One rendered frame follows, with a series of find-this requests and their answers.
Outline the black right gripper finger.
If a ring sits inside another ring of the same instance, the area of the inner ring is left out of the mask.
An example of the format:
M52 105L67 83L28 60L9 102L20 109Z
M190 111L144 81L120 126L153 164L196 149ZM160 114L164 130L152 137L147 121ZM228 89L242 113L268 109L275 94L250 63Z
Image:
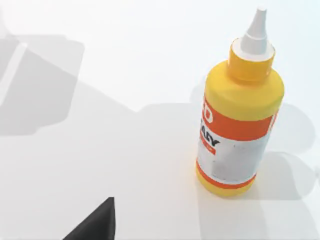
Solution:
M108 197L62 240L115 240L115 198Z

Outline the yellow bottle with white nozzle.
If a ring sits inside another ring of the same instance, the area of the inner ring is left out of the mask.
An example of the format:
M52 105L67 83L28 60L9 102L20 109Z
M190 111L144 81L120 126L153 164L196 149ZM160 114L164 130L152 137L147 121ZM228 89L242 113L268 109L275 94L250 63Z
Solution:
M221 197L240 195L254 183L285 94L266 20L267 10L258 8L228 59L206 76L195 171Z

